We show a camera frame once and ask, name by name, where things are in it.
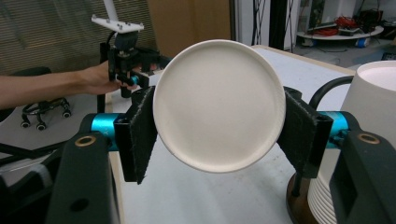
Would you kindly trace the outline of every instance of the window blind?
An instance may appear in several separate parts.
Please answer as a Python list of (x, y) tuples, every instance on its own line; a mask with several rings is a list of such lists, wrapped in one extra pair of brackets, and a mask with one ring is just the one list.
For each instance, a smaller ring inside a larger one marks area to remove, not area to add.
[[(156, 49), (147, 1), (114, 4), (120, 21), (143, 22), (137, 46)], [(92, 14), (108, 18), (99, 0), (0, 0), (0, 13), (0, 75), (35, 66), (61, 72), (99, 64), (99, 44), (111, 32), (91, 22)]]

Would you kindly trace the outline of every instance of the chair wheel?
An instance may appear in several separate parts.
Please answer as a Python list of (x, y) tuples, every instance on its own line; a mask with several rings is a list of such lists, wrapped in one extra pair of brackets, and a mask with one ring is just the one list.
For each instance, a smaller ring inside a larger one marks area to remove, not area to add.
[(46, 125), (46, 123), (41, 122), (41, 123), (37, 124), (36, 128), (37, 128), (39, 131), (43, 131), (43, 130), (45, 130), (45, 129), (47, 128), (47, 125)]
[(64, 118), (70, 118), (70, 116), (72, 116), (72, 113), (70, 112), (70, 110), (66, 109), (63, 113)]
[(30, 127), (30, 122), (29, 121), (23, 121), (21, 123), (21, 127), (22, 128), (29, 128)]

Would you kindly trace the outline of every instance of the white plate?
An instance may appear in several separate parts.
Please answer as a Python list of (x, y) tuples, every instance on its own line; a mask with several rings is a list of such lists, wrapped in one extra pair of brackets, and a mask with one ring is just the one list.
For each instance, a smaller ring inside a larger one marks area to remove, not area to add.
[(168, 150), (196, 169), (232, 172), (262, 158), (279, 137), (285, 93), (252, 48), (228, 40), (193, 45), (170, 62), (153, 113)]

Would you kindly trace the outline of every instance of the human hand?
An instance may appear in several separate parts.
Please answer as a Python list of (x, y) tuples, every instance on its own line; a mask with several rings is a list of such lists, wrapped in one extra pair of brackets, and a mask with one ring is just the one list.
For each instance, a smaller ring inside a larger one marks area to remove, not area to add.
[(129, 90), (136, 89), (137, 86), (128, 86), (119, 80), (109, 80), (108, 62), (89, 67), (78, 72), (85, 83), (85, 92), (90, 94), (105, 94), (115, 91), (121, 86), (127, 87)]

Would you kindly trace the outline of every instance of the white table surface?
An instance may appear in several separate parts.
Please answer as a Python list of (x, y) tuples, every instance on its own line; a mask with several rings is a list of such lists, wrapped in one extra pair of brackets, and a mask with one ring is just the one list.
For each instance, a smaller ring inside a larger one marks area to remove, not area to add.
[[(309, 102), (326, 82), (353, 71), (255, 47), (275, 69), (284, 86), (303, 93)], [(155, 85), (159, 75), (150, 77)], [(339, 110), (348, 85), (337, 87), (322, 100), (318, 110)], [(129, 100), (112, 93), (113, 111), (125, 112)], [(229, 174), (194, 170), (172, 156), (161, 138), (153, 149), (146, 178), (141, 185), (120, 182), (120, 202), (128, 224), (167, 223), (291, 223), (286, 207), (286, 188), (294, 169), (275, 145), (260, 161)]]

